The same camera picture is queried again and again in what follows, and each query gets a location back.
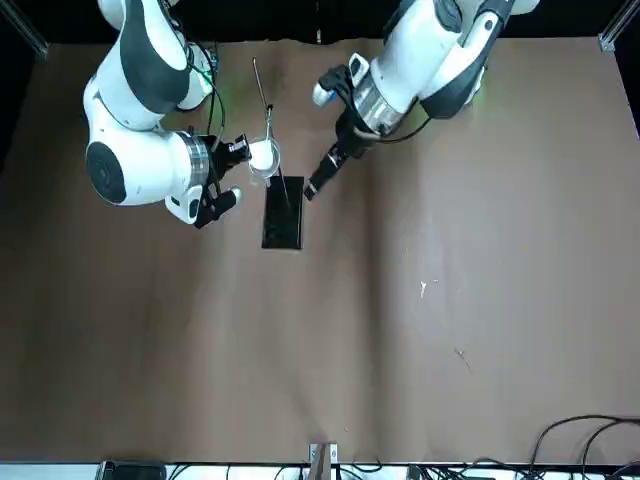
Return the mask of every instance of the metal rod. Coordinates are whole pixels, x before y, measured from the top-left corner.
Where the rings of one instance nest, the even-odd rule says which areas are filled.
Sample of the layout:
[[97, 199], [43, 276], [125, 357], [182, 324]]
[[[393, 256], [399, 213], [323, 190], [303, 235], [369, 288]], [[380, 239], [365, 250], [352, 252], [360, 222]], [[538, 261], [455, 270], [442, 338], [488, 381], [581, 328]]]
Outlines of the metal rod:
[[609, 25], [598, 35], [600, 47], [604, 52], [615, 51], [616, 40], [638, 11], [640, 11], [640, 0], [627, 0], [622, 8], [616, 12]]
[[264, 98], [264, 90], [262, 89], [262, 82], [260, 81], [260, 74], [258, 73], [258, 64], [256, 62], [256, 57], [253, 57], [253, 72], [256, 74], [256, 82], [258, 83], [258, 90], [260, 91], [262, 106], [264, 107], [264, 115], [266, 117], [268, 113], [267, 101]]
[[[262, 106], [264, 107], [264, 118], [267, 122], [266, 138], [267, 140], [272, 140], [273, 128], [272, 128], [271, 113], [272, 113], [273, 107], [271, 105], [267, 105], [267, 100], [265, 99], [265, 96], [264, 96], [264, 90], [262, 89], [262, 82], [260, 81], [260, 73], [258, 73], [258, 62], [256, 61], [256, 57], [253, 57], [253, 73], [255, 73], [256, 75], [256, 83], [258, 84], [258, 90], [260, 91], [260, 98], [262, 98]], [[287, 208], [289, 209], [289, 213], [291, 213], [292, 212], [291, 202], [289, 201], [289, 192], [287, 191], [287, 182], [284, 181], [284, 173], [282, 171], [282, 162], [280, 162], [280, 165], [278, 165], [278, 176], [282, 181], [284, 198], [285, 198], [285, 201], [287, 202]]]
[[40, 60], [46, 60], [49, 44], [18, 6], [12, 0], [0, 0], [0, 11], [38, 55]]

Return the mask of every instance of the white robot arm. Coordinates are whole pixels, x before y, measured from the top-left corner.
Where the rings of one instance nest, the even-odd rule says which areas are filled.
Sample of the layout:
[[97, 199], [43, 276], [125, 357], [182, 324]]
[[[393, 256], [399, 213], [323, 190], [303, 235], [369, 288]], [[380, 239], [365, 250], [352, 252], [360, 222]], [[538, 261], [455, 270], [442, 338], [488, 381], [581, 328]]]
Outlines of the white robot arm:
[[348, 66], [331, 69], [314, 88], [317, 105], [337, 95], [346, 108], [336, 122], [337, 142], [309, 179], [307, 199], [350, 157], [384, 142], [416, 101], [429, 118], [459, 112], [479, 88], [489, 51], [509, 16], [528, 13], [538, 1], [484, 0], [464, 37], [455, 0], [402, 0], [385, 27], [382, 55], [369, 64], [354, 54]]
[[221, 192], [219, 180], [251, 161], [246, 137], [224, 144], [213, 135], [166, 132], [159, 124], [212, 93], [213, 81], [198, 72], [213, 76], [211, 55], [174, 30], [163, 0], [99, 0], [99, 6], [120, 35], [84, 92], [93, 186], [115, 205], [164, 200], [176, 217], [198, 228], [217, 220], [241, 198], [235, 187]]

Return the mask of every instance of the wire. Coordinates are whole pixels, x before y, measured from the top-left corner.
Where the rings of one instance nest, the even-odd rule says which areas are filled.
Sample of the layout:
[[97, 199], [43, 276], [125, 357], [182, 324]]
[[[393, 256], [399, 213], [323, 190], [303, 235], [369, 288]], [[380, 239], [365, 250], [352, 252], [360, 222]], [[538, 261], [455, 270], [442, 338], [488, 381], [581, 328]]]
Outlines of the wire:
[[521, 480], [524, 480], [524, 479], [543, 480], [544, 479], [544, 474], [546, 473], [546, 471], [536, 471], [536, 472], [529, 471], [528, 472], [526, 470], [523, 470], [521, 468], [517, 468], [517, 467], [515, 467], [513, 465], [509, 465], [507, 463], [501, 462], [501, 461], [496, 460], [496, 459], [491, 458], [491, 457], [480, 457], [480, 458], [474, 460], [473, 462], [471, 462], [470, 464], [465, 465], [465, 467], [462, 470], [460, 470], [459, 472], [455, 472], [455, 473], [457, 475], [459, 475], [460, 477], [464, 478], [463, 474], [466, 471], [468, 471], [468, 470], [470, 470], [472, 468], [477, 468], [481, 464], [484, 464], [484, 463], [498, 465], [498, 466], [500, 466], [500, 467], [502, 467], [504, 469], [511, 470], [511, 471], [515, 472], [516, 474], [520, 474], [520, 475], [523, 476], [523, 479], [521, 479]]
[[466, 477], [464, 475], [461, 475], [455, 470], [447, 467], [435, 467], [433, 468], [433, 470], [435, 470], [438, 478], [445, 478], [446, 480], [466, 480]]
[[[200, 70], [195, 65], [191, 65], [191, 68], [193, 68], [203, 78], [205, 78], [207, 80], [207, 82], [209, 82], [209, 85], [211, 85], [211, 88], [213, 89], [213, 92], [215, 93], [215, 95], [218, 97], [218, 101], [220, 103], [220, 129], [218, 130], [218, 133], [216, 135], [216, 139], [213, 142], [213, 147], [211, 147], [211, 152], [214, 153], [216, 151], [216, 149], [218, 148], [218, 145], [220, 144], [220, 140], [222, 138], [222, 134], [224, 133], [224, 125], [225, 125], [226, 117], [227, 117], [226, 111], [224, 109], [224, 102], [222, 101], [222, 97], [220, 96], [220, 92], [216, 88], [215, 84], [204, 74], [204, 72], [202, 72], [202, 70]], [[207, 124], [207, 135], [211, 134], [211, 122], [212, 121], [213, 121], [213, 102], [211, 102], [211, 106], [209, 108], [209, 122]], [[216, 195], [219, 196], [222, 193], [222, 190], [220, 189], [220, 178], [218, 177], [218, 172], [216, 171], [216, 167], [215, 167], [215, 165], [213, 163], [213, 155], [211, 155], [211, 157], [209, 159], [209, 164], [211, 166], [211, 171], [213, 173], [213, 183], [214, 183], [214, 186], [216, 188]]]
[[[611, 423], [616, 423], [616, 424], [618, 424], [619, 422], [629, 422], [629, 423], [635, 422], [637, 424], [640, 424], [640, 418], [615, 417], [613, 415], [578, 415], [575, 417], [569, 417], [569, 418], [565, 418], [564, 420], [559, 420], [557, 422], [554, 422], [542, 431], [542, 433], [538, 437], [538, 440], [536, 441], [535, 447], [533, 448], [533, 453], [531, 454], [531, 459], [529, 460], [529, 474], [531, 474], [534, 471], [536, 459], [538, 458], [538, 453], [540, 451], [540, 446], [542, 445], [542, 440], [544, 440], [544, 437], [554, 428], [557, 428], [561, 425], [565, 425], [567, 423], [578, 422], [581, 420], [609, 420]], [[603, 431], [605, 431], [607, 428], [602, 429], [599, 432], [596, 432], [597, 433], [596, 437], [599, 434], [601, 434]]]
[[344, 472], [344, 473], [348, 473], [349, 475], [351, 475], [353, 478], [355, 478], [356, 480], [363, 480], [362, 477], [360, 475], [358, 475], [357, 473], [352, 472], [351, 470], [347, 470], [344, 467], [338, 467], [338, 471], [339, 472]]
[[402, 137], [398, 137], [398, 138], [390, 138], [390, 139], [382, 138], [377, 133], [363, 132], [358, 127], [354, 127], [353, 128], [353, 132], [358, 137], [360, 137], [360, 138], [362, 138], [364, 140], [369, 140], [369, 141], [374, 142], [374, 143], [384, 143], [384, 144], [389, 145], [389, 144], [393, 144], [393, 143], [404, 142], [405, 140], [409, 140], [410, 138], [415, 137], [418, 133], [420, 133], [424, 129], [424, 127], [426, 127], [428, 125], [428, 123], [430, 121], [431, 121], [431, 117], [427, 117], [427, 119], [424, 122], [422, 122], [422, 124], [418, 128], [416, 128], [413, 132], [407, 133], [406, 135], [404, 135]]
[[425, 467], [424, 470], [425, 470], [425, 473], [428, 474], [430, 479], [433, 478], [431, 476], [431, 474], [433, 474], [433, 473], [435, 473], [435, 475], [438, 477], [438, 480], [443, 480], [443, 479], [447, 480], [449, 478], [454, 478], [452, 475], [450, 476], [450, 474], [453, 473], [453, 472], [449, 471], [446, 468], [431, 468], [431, 469], [429, 469], [429, 468]]
[[589, 437], [589, 440], [587, 440], [587, 443], [585, 443], [584, 445], [584, 450], [582, 451], [582, 459], [581, 459], [581, 473], [582, 473], [582, 478], [587, 478], [586, 473], [587, 473], [587, 457], [589, 455], [589, 450], [591, 448], [591, 445], [593, 444], [593, 442], [595, 442], [596, 438], [598, 438], [598, 436], [600, 436], [603, 432], [609, 430], [610, 428], [613, 428], [617, 425], [635, 425], [636, 427], [640, 427], [640, 419], [639, 420], [614, 420], [611, 423], [607, 423], [603, 426], [601, 426], [598, 430], [596, 430], [591, 437]]
[[364, 473], [364, 474], [376, 473], [376, 472], [379, 472], [380, 470], [382, 470], [382, 468], [383, 468], [382, 467], [382, 463], [380, 463], [380, 459], [376, 458], [376, 463], [378, 464], [378, 466], [375, 467], [375, 468], [372, 468], [371, 470], [369, 470], [368, 468], [362, 468], [362, 467], [356, 465], [355, 463], [352, 463], [351, 467], [356, 469], [356, 470], [358, 470], [360, 473]]
[[173, 472], [171, 472], [171, 475], [169, 475], [169, 479], [168, 480], [175, 480], [176, 478], [178, 478], [178, 476], [182, 472], [184, 472], [190, 466], [191, 465], [189, 465], [189, 464], [176, 465], [176, 468], [173, 470]]
[[419, 466], [418, 468], [420, 469], [420, 473], [422, 473], [422, 476], [425, 478], [425, 480], [434, 480], [434, 478], [431, 476], [432, 472], [429, 471], [427, 467]]
[[616, 470], [615, 472], [613, 472], [611, 475], [609, 475], [610, 477], [617, 477], [619, 476], [622, 472], [624, 472], [625, 470], [629, 470], [631, 467], [637, 467], [638, 465], [640, 465], [640, 460], [635, 460], [633, 462], [627, 463], [624, 467], [620, 467], [618, 470]]
[[[218, 101], [220, 102], [220, 130], [218, 131], [218, 134], [216, 135], [216, 139], [213, 143], [213, 147], [211, 148], [211, 152], [215, 152], [216, 149], [218, 148], [218, 145], [220, 144], [220, 140], [222, 139], [222, 134], [224, 133], [224, 126], [226, 121], [226, 112], [224, 109], [224, 103], [222, 101], [222, 97], [220, 96], [220, 92], [218, 92], [218, 89], [215, 86], [216, 77], [217, 77], [216, 70], [213, 68], [213, 62], [211, 61], [211, 57], [209, 57], [209, 54], [207, 53], [205, 48], [202, 46], [202, 44], [200, 44], [200, 42], [198, 42], [195, 39], [195, 37], [193, 37], [192, 35], [189, 34], [189, 32], [187, 32], [186, 28], [184, 28], [184, 25], [180, 20], [177, 20], [177, 19], [173, 19], [173, 20], [174, 20], [173, 25], [182, 32], [182, 34], [185, 36], [187, 40], [190, 40], [191, 42], [193, 42], [200, 49], [200, 51], [202, 52], [202, 55], [204, 56], [204, 58], [207, 60], [207, 63], [209, 64], [209, 70], [211, 71], [212, 80], [210, 80], [209, 77], [207, 77], [202, 70], [196, 67], [193, 64], [193, 62], [190, 62], [189, 66], [193, 70], [198, 72], [200, 76], [204, 78], [209, 85], [211, 85], [211, 89], [213, 90], [213, 93], [214, 93], [214, 95], [211, 96], [211, 101], [209, 102], [209, 120], [207, 121], [207, 135], [211, 135], [211, 125], [213, 123], [213, 112], [215, 110], [216, 96], [218, 97]], [[218, 59], [218, 62], [219, 62], [220, 58], [218, 56], [218, 42], [214, 42], [213, 45], [214, 45], [213, 48], [215, 49], [216, 58]], [[211, 167], [211, 173], [213, 174], [213, 185], [216, 189], [216, 195], [220, 196], [222, 194], [222, 188], [220, 187], [220, 177], [218, 176], [218, 172], [216, 170], [216, 166], [213, 162], [213, 159], [209, 160], [209, 166]]]
[[410, 138], [413, 138], [417, 134], [419, 134], [424, 129], [424, 127], [426, 127], [429, 124], [430, 121], [431, 121], [431, 117], [427, 117], [426, 120], [422, 122], [422, 124], [418, 128], [416, 128], [413, 132], [407, 133], [402, 137], [392, 138], [389, 140], [381, 138], [380, 140], [376, 140], [376, 143], [386, 143], [387, 145], [390, 145], [393, 143], [400, 143], [400, 142], [404, 142], [405, 140], [409, 140]]

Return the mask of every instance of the black smartphone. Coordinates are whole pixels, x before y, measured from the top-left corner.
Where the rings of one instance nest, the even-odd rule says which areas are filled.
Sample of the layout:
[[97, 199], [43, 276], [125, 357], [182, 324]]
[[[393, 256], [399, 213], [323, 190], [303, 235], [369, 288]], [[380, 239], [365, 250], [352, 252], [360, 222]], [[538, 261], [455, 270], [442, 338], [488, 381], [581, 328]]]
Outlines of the black smartphone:
[[160, 462], [102, 462], [96, 480], [166, 480], [167, 468]]
[[304, 177], [269, 179], [264, 203], [262, 248], [302, 249], [302, 189]]

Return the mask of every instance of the cable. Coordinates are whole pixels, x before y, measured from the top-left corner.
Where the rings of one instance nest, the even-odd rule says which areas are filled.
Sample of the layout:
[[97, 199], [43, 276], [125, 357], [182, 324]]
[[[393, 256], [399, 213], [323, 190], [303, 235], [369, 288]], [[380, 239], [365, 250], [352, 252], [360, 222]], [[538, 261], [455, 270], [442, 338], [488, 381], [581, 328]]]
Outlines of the cable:
[[344, 473], [348, 473], [349, 475], [351, 475], [353, 478], [355, 478], [356, 480], [363, 480], [362, 477], [360, 475], [358, 475], [357, 473], [353, 473], [351, 470], [347, 470], [344, 467], [338, 466], [338, 471], [339, 472], [344, 472]]
[[624, 467], [620, 467], [618, 470], [613, 472], [609, 477], [618, 477], [625, 470], [629, 470], [631, 467], [637, 467], [640, 465], [640, 460], [635, 460], [633, 462], [627, 463]]
[[356, 465], [355, 463], [351, 464], [352, 468], [355, 468], [356, 470], [358, 470], [360, 473], [376, 473], [379, 472], [380, 470], [382, 470], [382, 463], [380, 463], [380, 459], [376, 458], [376, 463], [378, 464], [378, 466], [376, 468], [372, 468], [371, 470], [369, 470], [368, 468], [362, 468], [358, 465]]
[[539, 471], [539, 472], [533, 472], [533, 471], [529, 471], [527, 472], [526, 470], [522, 470], [521, 468], [517, 468], [513, 465], [509, 465], [507, 463], [501, 462], [499, 460], [496, 460], [494, 458], [491, 457], [480, 457], [476, 460], [474, 460], [473, 462], [471, 462], [468, 465], [465, 465], [465, 467], [460, 470], [459, 472], [456, 472], [458, 475], [462, 476], [464, 478], [464, 472], [466, 472], [467, 470], [470, 470], [472, 468], [477, 468], [479, 467], [481, 464], [483, 463], [489, 463], [489, 464], [495, 464], [498, 465], [504, 469], [507, 470], [511, 470], [514, 471], [517, 474], [520, 474], [523, 476], [523, 478], [521, 480], [524, 479], [528, 479], [528, 480], [543, 480], [544, 479], [544, 474], [546, 473], [546, 471]]
[[187, 468], [189, 468], [191, 465], [189, 464], [182, 464], [182, 465], [176, 465], [176, 468], [173, 470], [173, 472], [171, 472], [171, 475], [169, 475], [168, 480], [175, 480], [176, 478], [178, 478], [178, 476], [184, 472]]
[[380, 135], [378, 135], [377, 133], [369, 133], [369, 132], [363, 132], [362, 130], [360, 130], [358, 127], [354, 127], [353, 128], [353, 132], [356, 134], [356, 136], [364, 139], [364, 140], [369, 140], [371, 142], [374, 143], [384, 143], [384, 144], [393, 144], [393, 143], [400, 143], [400, 142], [404, 142], [405, 140], [409, 140], [410, 138], [415, 137], [418, 133], [420, 133], [424, 127], [427, 126], [427, 124], [431, 121], [431, 117], [427, 117], [427, 119], [422, 122], [422, 124], [416, 128], [413, 132], [411, 133], [407, 133], [406, 135], [402, 136], [402, 137], [398, 137], [398, 138], [389, 138], [389, 139], [385, 139], [380, 137]]
[[[431, 476], [432, 472], [429, 471], [429, 468], [423, 467], [422, 465], [420, 465], [418, 468], [420, 469], [420, 473], [422, 473], [422, 476], [425, 480], [434, 480], [434, 478]], [[436, 472], [436, 475], [438, 475], [438, 478], [441, 478], [439, 472]]]
[[[226, 121], [226, 112], [224, 109], [224, 103], [222, 101], [222, 97], [220, 96], [220, 92], [218, 92], [218, 89], [215, 86], [216, 77], [217, 77], [216, 70], [213, 68], [213, 62], [211, 61], [211, 57], [209, 57], [209, 54], [207, 53], [205, 48], [200, 44], [200, 42], [198, 42], [195, 39], [195, 37], [193, 37], [187, 32], [186, 28], [184, 28], [184, 25], [180, 20], [177, 20], [177, 19], [173, 19], [173, 20], [175, 22], [173, 25], [182, 32], [182, 34], [185, 36], [185, 39], [193, 42], [200, 49], [200, 51], [202, 52], [202, 55], [204, 56], [204, 58], [207, 60], [207, 63], [209, 64], [209, 70], [211, 71], [211, 78], [212, 78], [211, 80], [209, 79], [209, 77], [207, 77], [204, 74], [202, 70], [196, 67], [193, 64], [193, 62], [189, 63], [190, 67], [196, 72], [198, 72], [200, 76], [203, 77], [209, 85], [211, 85], [211, 89], [214, 92], [214, 95], [211, 96], [211, 100], [209, 103], [209, 120], [207, 121], [207, 135], [211, 135], [211, 125], [213, 123], [213, 112], [215, 110], [216, 96], [218, 97], [218, 101], [220, 102], [220, 130], [218, 131], [213, 147], [211, 148], [211, 152], [215, 152], [216, 148], [218, 148], [218, 145], [220, 144], [220, 140], [222, 139], [222, 134], [224, 133], [224, 126]], [[218, 56], [218, 43], [214, 42], [213, 45], [214, 45], [213, 48], [215, 49], [216, 58], [218, 58], [218, 61], [219, 61], [220, 58]], [[211, 173], [213, 174], [213, 185], [216, 189], [216, 195], [220, 196], [222, 194], [222, 188], [220, 187], [220, 177], [218, 176], [218, 172], [214, 165], [213, 159], [209, 160], [209, 166], [211, 167]]]
[[593, 444], [593, 442], [596, 440], [596, 438], [598, 438], [598, 436], [600, 436], [603, 432], [609, 430], [612, 427], [615, 427], [617, 425], [635, 425], [636, 427], [640, 427], [640, 419], [639, 420], [615, 420], [611, 423], [607, 423], [603, 426], [601, 426], [598, 430], [596, 430], [591, 437], [589, 437], [589, 440], [587, 440], [587, 442], [585, 443], [584, 446], [584, 450], [582, 451], [582, 459], [581, 459], [581, 473], [582, 473], [582, 478], [588, 478], [586, 476], [586, 472], [587, 472], [587, 457], [589, 455], [589, 450], [591, 448], [591, 445]]
[[564, 420], [559, 420], [555, 423], [552, 423], [547, 428], [545, 428], [538, 440], [536, 441], [536, 445], [533, 449], [533, 453], [531, 454], [531, 459], [529, 460], [529, 474], [531, 474], [534, 470], [536, 459], [538, 458], [538, 452], [540, 451], [540, 445], [542, 444], [542, 440], [544, 437], [554, 428], [559, 427], [561, 425], [565, 425], [571, 422], [577, 422], [581, 420], [609, 420], [611, 422], [637, 422], [640, 423], [640, 418], [634, 417], [614, 417], [613, 415], [578, 415], [575, 417], [565, 418]]
[[[224, 125], [226, 122], [226, 111], [224, 109], [224, 102], [222, 101], [222, 97], [220, 96], [220, 92], [218, 92], [218, 89], [216, 88], [215, 84], [209, 80], [209, 78], [204, 74], [204, 72], [202, 72], [202, 70], [200, 70], [198, 67], [196, 67], [195, 65], [191, 65], [191, 68], [193, 68], [196, 72], [198, 72], [203, 78], [205, 78], [207, 80], [207, 82], [209, 82], [209, 85], [211, 85], [211, 88], [213, 89], [213, 92], [215, 93], [215, 95], [218, 97], [218, 101], [220, 102], [220, 129], [218, 130], [218, 134], [216, 135], [216, 139], [213, 142], [213, 147], [211, 147], [211, 152], [212, 154], [216, 151], [216, 149], [218, 148], [218, 145], [220, 144], [220, 140], [222, 139], [222, 134], [224, 133]], [[209, 108], [209, 122], [207, 125], [207, 135], [211, 134], [211, 122], [213, 121], [213, 102], [211, 102], [210, 108]], [[211, 171], [213, 173], [213, 183], [216, 189], [216, 195], [220, 195], [222, 193], [222, 190], [220, 188], [220, 178], [218, 177], [218, 172], [216, 171], [216, 167], [213, 163], [213, 158], [209, 159], [209, 165], [211, 166]]]
[[455, 477], [454, 475], [452, 475], [452, 473], [453, 473], [452, 471], [450, 471], [449, 469], [444, 468], [444, 467], [443, 468], [432, 467], [431, 469], [425, 467], [424, 470], [425, 470], [425, 473], [428, 474], [430, 479], [433, 478], [433, 477], [431, 477], [432, 473], [435, 473], [437, 475], [438, 480], [448, 480], [448, 479], [451, 479], [451, 478], [464, 478], [462, 475], [459, 475], [458, 477]]
[[447, 467], [435, 467], [433, 470], [435, 470], [439, 478], [444, 478], [445, 480], [466, 480], [464, 475]]
[[[273, 477], [273, 480], [276, 480], [278, 478], [278, 475], [280, 475], [282, 472], [284, 472], [287, 468], [297, 468], [297, 467], [294, 467], [294, 466], [291, 466], [291, 465], [283, 465], [282, 467], [280, 467], [280, 470], [278, 470], [276, 472], [276, 475]], [[301, 466], [300, 467], [300, 472], [301, 473], [302, 473], [303, 469], [304, 469], [304, 467]]]
[[426, 127], [429, 124], [430, 121], [431, 121], [431, 117], [427, 117], [427, 119], [424, 122], [422, 122], [422, 124], [418, 128], [416, 128], [413, 132], [408, 133], [402, 137], [392, 138], [389, 140], [381, 138], [380, 140], [376, 140], [376, 143], [386, 143], [387, 145], [390, 145], [393, 143], [400, 143], [400, 142], [404, 142], [405, 140], [409, 140], [410, 138], [413, 138], [417, 134], [419, 134], [424, 129], [424, 127]]

